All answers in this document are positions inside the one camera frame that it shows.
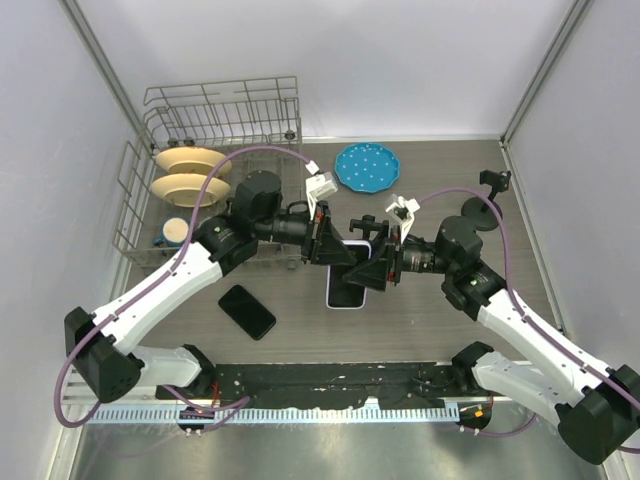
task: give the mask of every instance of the white wall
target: white wall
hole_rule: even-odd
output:
[[[297,75],[308,136],[501,134],[571,0],[80,0],[147,87]]]
[[[128,128],[55,1],[0,5],[0,465],[45,478],[63,318],[104,301]]]
[[[640,372],[638,18],[637,0],[594,2],[513,154],[571,332]]]

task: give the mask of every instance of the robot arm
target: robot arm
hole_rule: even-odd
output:
[[[259,240],[298,245],[303,261],[311,264],[355,264],[322,200],[335,189],[330,175],[316,175],[307,181],[311,208],[294,212],[295,205],[290,205],[280,210],[280,179],[271,172],[253,172],[238,186],[229,212],[205,221],[186,252],[179,251],[140,284],[93,313],[80,307],[69,313],[67,354],[105,318],[115,319],[73,362],[99,401],[113,402],[134,386],[172,385],[189,397],[210,394],[214,367],[195,346],[170,350],[138,344],[178,305],[254,256]]]
[[[396,199],[390,201],[395,208],[387,211],[402,226],[408,215]],[[640,376],[626,365],[614,370],[591,356],[508,291],[505,280],[480,259],[482,239],[471,222],[446,218],[435,242],[405,234],[402,243],[401,232],[401,227],[394,227],[389,239],[377,239],[379,256],[352,269],[351,280],[364,280],[372,287],[375,282],[368,280],[385,262],[387,280],[394,284],[403,271],[444,274],[447,300],[507,340],[538,369],[517,365],[476,342],[453,358],[461,383],[499,392],[539,414],[557,426],[576,454],[593,464],[601,464],[638,430],[640,410],[614,386],[638,399]],[[514,305],[512,293],[527,320]]]
[[[379,291],[387,283],[397,285],[403,272],[443,274],[442,290],[456,309],[501,335],[539,369],[516,365],[476,342],[453,358],[459,382],[507,395],[557,425],[565,442],[583,459],[602,463],[638,429],[640,411],[608,383],[615,382],[640,398],[640,376],[626,365],[613,370],[587,354],[516,295],[544,335],[523,321],[505,280],[480,259],[482,239],[467,219],[446,218],[435,241],[426,242],[409,234],[418,203],[393,197],[385,210],[400,226],[376,223],[369,215],[351,222],[350,230],[361,229],[365,240],[377,232],[369,240],[371,258],[356,265],[323,200],[335,190],[330,175],[315,175],[307,179],[306,210],[294,211],[293,204],[280,210],[279,178],[270,172],[253,172],[238,186],[229,212],[204,222],[186,253],[179,252],[141,284],[92,314],[79,307],[69,313],[67,353],[105,317],[115,318],[73,362],[98,399],[108,403],[136,385],[164,384],[180,387],[185,396],[208,396],[215,370],[196,347],[167,350],[138,343],[191,295],[255,255],[262,240],[298,245],[303,261],[311,264],[350,265],[353,268],[343,275],[344,281]],[[151,288],[153,293],[145,295]],[[129,303],[130,307],[122,308]],[[549,338],[565,352],[553,347]],[[576,365],[567,352],[589,368]]]

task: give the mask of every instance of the black smartphone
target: black smartphone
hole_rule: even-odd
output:
[[[371,245],[365,240],[344,240],[358,264],[371,258]],[[342,281],[342,275],[353,267],[349,265],[331,265],[327,272],[327,307],[329,308],[362,308],[367,298],[367,289]]]
[[[241,285],[231,287],[218,305],[254,340],[260,340],[276,324],[273,313]]]

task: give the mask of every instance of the wire dish rack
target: wire dish rack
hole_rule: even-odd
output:
[[[191,218],[182,208],[151,194],[151,184],[166,175],[154,155],[172,146],[200,146],[224,154],[248,145],[281,145],[295,151],[302,143],[296,77],[197,83],[148,88],[144,97],[146,129],[127,142],[120,159],[118,184],[123,189],[113,245],[132,264],[150,274],[178,250],[158,241],[171,217]],[[223,178],[230,196],[249,172],[268,170],[282,179],[283,206],[303,199],[302,165],[278,152],[251,152],[233,162]],[[198,212],[198,222],[222,213],[220,201]],[[283,261],[294,269],[300,249],[263,243],[249,261]]]

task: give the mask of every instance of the cable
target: cable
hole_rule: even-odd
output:
[[[235,405],[235,409],[233,410],[233,412],[231,412],[229,415],[224,417],[219,422],[214,423],[212,425],[209,425],[208,427],[203,428],[200,431],[200,433],[202,434],[202,433],[212,432],[214,430],[219,429],[221,426],[223,426],[225,423],[229,422],[233,417],[235,417],[240,412],[240,410],[242,410],[247,405],[247,403],[249,403],[249,400],[250,400],[249,397],[244,397],[244,398],[238,400],[237,402],[235,402],[234,404],[232,404],[232,405]],[[232,405],[227,405],[226,408],[227,409],[234,408],[234,407],[232,407]],[[106,453],[107,455],[109,455],[112,458],[131,460],[131,459],[143,457],[143,456],[153,452],[158,447],[161,447],[165,443],[168,443],[169,441],[173,440],[176,437],[181,436],[182,434],[183,434],[182,431],[177,431],[176,433],[173,433],[173,434],[169,435],[168,437],[165,437],[162,440],[159,440],[158,442],[154,443],[150,447],[144,449],[141,452],[137,452],[137,453],[116,453],[116,452],[112,452],[111,450],[105,448],[104,444],[102,445],[101,449],[102,449],[102,451],[104,451],[104,453]]]
[[[242,397],[240,400],[230,403],[229,405],[225,405],[224,407],[207,407],[203,405],[198,405],[197,403],[193,403],[191,400],[184,397],[182,394],[180,394],[180,392],[178,392],[175,388],[173,388],[170,385],[162,385],[162,388],[164,388],[167,392],[169,392],[171,395],[176,397],[185,405],[188,405],[191,408],[195,408],[196,410],[204,410],[207,412],[223,412],[224,410],[230,410],[232,408],[235,408],[241,403],[246,404],[249,402],[249,400],[251,400],[251,397]]]
[[[464,427],[464,431],[465,432],[472,432],[475,435],[479,435],[481,437],[491,437],[491,438],[508,438],[508,437],[515,437],[516,435],[521,434],[522,432],[525,432],[526,430],[529,429],[529,427],[531,427],[531,425],[534,424],[536,418],[538,417],[538,415],[536,415],[535,413],[533,415],[531,415],[531,418],[529,419],[529,421],[527,421],[527,423],[525,423],[523,426],[521,426],[520,428],[517,428],[511,432],[504,432],[504,433],[496,433],[496,432],[485,432],[483,430],[476,430],[474,428],[470,428],[470,427]]]
[[[444,190],[439,190],[439,191],[431,193],[429,195],[425,195],[425,196],[423,196],[423,197],[418,199],[418,203],[422,204],[422,203],[425,203],[425,202],[427,202],[429,200],[432,200],[432,199],[434,199],[436,197],[439,197],[441,195],[445,195],[445,194],[448,194],[448,193],[468,193],[468,194],[475,195],[480,200],[482,200],[489,207],[489,209],[493,212],[493,214],[495,215],[496,220],[498,221],[498,226],[500,227],[500,234],[502,236],[502,244],[503,244],[503,247],[504,247],[504,276],[505,276],[505,281],[506,281],[506,284],[507,284],[507,292],[509,294],[509,298],[511,299],[511,303],[513,303],[514,308],[522,316],[522,319],[526,323],[528,323],[531,326],[531,328],[533,328],[536,331],[536,333],[538,333],[542,338],[547,340],[551,345],[553,345],[563,355],[565,355],[567,358],[569,358],[573,363],[578,365],[580,368],[586,370],[587,372],[591,373],[593,376],[598,378],[600,381],[606,383],[615,392],[617,392],[622,398],[627,400],[636,410],[640,411],[640,401],[639,400],[637,400],[632,395],[630,395],[626,390],[624,390],[621,386],[619,386],[617,383],[615,383],[609,377],[607,377],[606,375],[601,374],[598,370],[596,370],[591,365],[582,362],[582,360],[579,357],[574,355],[571,351],[569,351],[567,348],[565,348],[560,342],[558,342],[555,338],[553,338],[553,336],[548,334],[540,325],[538,325],[524,311],[524,308],[522,308],[522,305],[520,305],[520,302],[518,302],[518,299],[516,298],[515,291],[513,290],[513,282],[511,281],[511,279],[512,279],[512,275],[511,275],[511,272],[512,272],[512,270],[511,270],[511,255],[510,255],[509,241],[508,241],[508,238],[507,238],[507,228],[504,225],[504,221],[502,220],[502,216],[500,215],[500,212],[498,212],[498,209],[496,208],[496,206],[493,204],[493,202],[491,200],[489,200],[482,192],[478,192],[476,190],[471,190],[469,188],[464,188],[464,187],[453,187],[453,188],[446,188]]]
[[[211,400],[212,407],[215,407],[216,401],[218,400],[219,395],[220,395],[220,383],[216,381],[216,383],[213,384],[213,400]]]
[[[165,271],[157,280],[155,280],[153,283],[148,285],[145,289],[143,289],[140,293],[132,297],[130,300],[122,304],[120,307],[118,307],[115,310],[113,314],[108,315],[104,320],[102,320],[95,327],[93,327],[71,350],[71,352],[69,353],[69,356],[64,361],[62,368],[60,369],[60,373],[58,374],[58,378],[56,379],[56,384],[53,392],[53,410],[55,412],[56,418],[58,419],[58,422],[60,422],[62,426],[67,428],[77,428],[84,425],[96,413],[96,411],[98,410],[98,408],[100,408],[100,405],[101,405],[99,401],[96,402],[96,404],[93,407],[91,407],[91,409],[89,410],[89,413],[87,413],[87,415],[84,418],[78,421],[71,421],[67,419],[64,415],[64,412],[62,411],[62,387],[64,385],[64,380],[67,375],[67,372],[71,368],[71,365],[73,364],[73,361],[76,359],[78,354],[93,339],[93,337],[95,337],[98,334],[98,332],[100,332],[109,323],[113,322],[114,320],[117,320],[117,318],[123,312],[125,312],[128,308],[130,308],[132,305],[136,304],[142,298],[144,298],[153,290],[155,290],[160,284],[162,284],[162,282],[164,282],[167,278],[169,278],[171,274],[178,268],[178,266],[184,259],[185,255],[187,254],[187,250],[189,249],[189,245],[191,243],[193,233],[195,231],[196,225],[198,224],[197,222],[198,211],[200,210],[200,204],[202,203],[202,199],[204,198],[204,194],[207,190],[207,187],[209,186],[211,179],[218,173],[218,171],[222,168],[222,166],[225,165],[227,162],[230,162],[231,160],[237,159],[237,157],[244,155],[245,153],[261,151],[261,150],[271,150],[271,151],[286,153],[288,155],[291,155],[299,159],[305,164],[308,164],[311,162],[311,160],[305,157],[304,155],[298,152],[289,150],[287,148],[277,147],[275,145],[260,145],[255,147],[241,148],[239,150],[236,150],[235,152],[230,153],[220,163],[218,163],[213,168],[213,170],[211,170],[211,172],[209,172],[209,175],[207,175],[207,178],[205,179],[204,183],[202,184],[202,188],[200,189],[200,193],[198,194],[198,199],[196,200],[195,206],[193,208],[193,213],[191,214],[191,222],[189,223],[189,231],[187,233],[187,238],[185,239],[184,244],[182,245],[182,248],[178,253],[178,257],[176,258],[176,261],[173,262],[173,264],[169,267],[169,269]]]
[[[618,450],[620,450],[621,452],[624,453],[632,453],[633,455],[640,455],[640,448],[633,448],[633,447],[618,447]]]

